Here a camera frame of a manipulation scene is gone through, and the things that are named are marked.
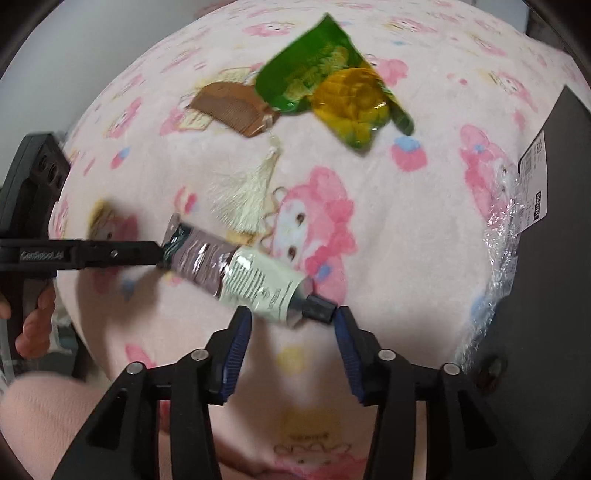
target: pink pattern blanket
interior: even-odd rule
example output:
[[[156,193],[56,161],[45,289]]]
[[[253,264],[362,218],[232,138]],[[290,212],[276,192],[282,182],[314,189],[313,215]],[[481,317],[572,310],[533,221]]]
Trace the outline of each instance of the pink pattern blanket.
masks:
[[[231,235],[212,214],[210,188],[218,174],[254,168],[267,139],[246,139],[185,107],[214,80],[252,82],[325,12],[416,132],[386,125],[359,156],[311,113],[281,117],[268,231],[254,242],[348,304],[382,346],[437,367],[453,360],[491,277],[483,232],[504,208],[499,169],[514,174],[565,84],[591,104],[569,56],[464,3],[238,0],[207,14],[138,58],[80,119],[50,233],[160,241],[176,211]],[[111,378],[130,361],[177,361],[232,315],[152,268],[61,272],[58,285]],[[244,472],[361,478],[375,411],[351,395],[329,327],[255,322],[235,395],[210,411],[220,458]]]

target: finger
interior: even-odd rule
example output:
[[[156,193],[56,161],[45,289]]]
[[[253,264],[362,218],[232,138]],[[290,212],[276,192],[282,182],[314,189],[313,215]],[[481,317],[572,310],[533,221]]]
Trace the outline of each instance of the finger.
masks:
[[[19,335],[15,341],[17,352],[27,360],[45,355],[49,350],[49,345],[49,338],[33,342],[24,335]]]
[[[31,339],[51,333],[51,314],[48,310],[33,310],[22,325],[22,332]]]
[[[37,300],[37,306],[42,310],[49,308],[51,305],[53,305],[53,307],[55,308],[55,300],[56,289],[53,288],[53,285],[49,285],[39,295],[39,299]]]
[[[9,319],[12,316],[12,310],[8,300],[2,293],[0,293],[0,317],[3,319]]]

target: wooden comb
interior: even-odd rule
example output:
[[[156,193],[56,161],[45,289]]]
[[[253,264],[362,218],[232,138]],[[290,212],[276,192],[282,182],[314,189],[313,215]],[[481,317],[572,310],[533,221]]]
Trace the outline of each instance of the wooden comb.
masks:
[[[245,137],[264,132],[279,115],[258,96],[254,86],[234,82],[206,85],[189,108],[214,117]]]

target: wall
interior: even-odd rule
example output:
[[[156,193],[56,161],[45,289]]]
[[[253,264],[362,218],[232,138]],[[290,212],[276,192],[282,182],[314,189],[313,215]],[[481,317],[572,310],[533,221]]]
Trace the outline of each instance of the wall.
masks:
[[[0,79],[0,183],[22,138],[67,131],[101,90],[208,0],[65,0]]]

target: candy wrapper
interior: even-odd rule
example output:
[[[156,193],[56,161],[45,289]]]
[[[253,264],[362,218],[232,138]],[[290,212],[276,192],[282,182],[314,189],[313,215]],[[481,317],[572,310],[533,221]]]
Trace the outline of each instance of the candy wrapper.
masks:
[[[329,14],[267,63],[255,88],[282,113],[312,106],[355,149],[368,147],[390,118],[404,134],[414,131],[413,120]]]

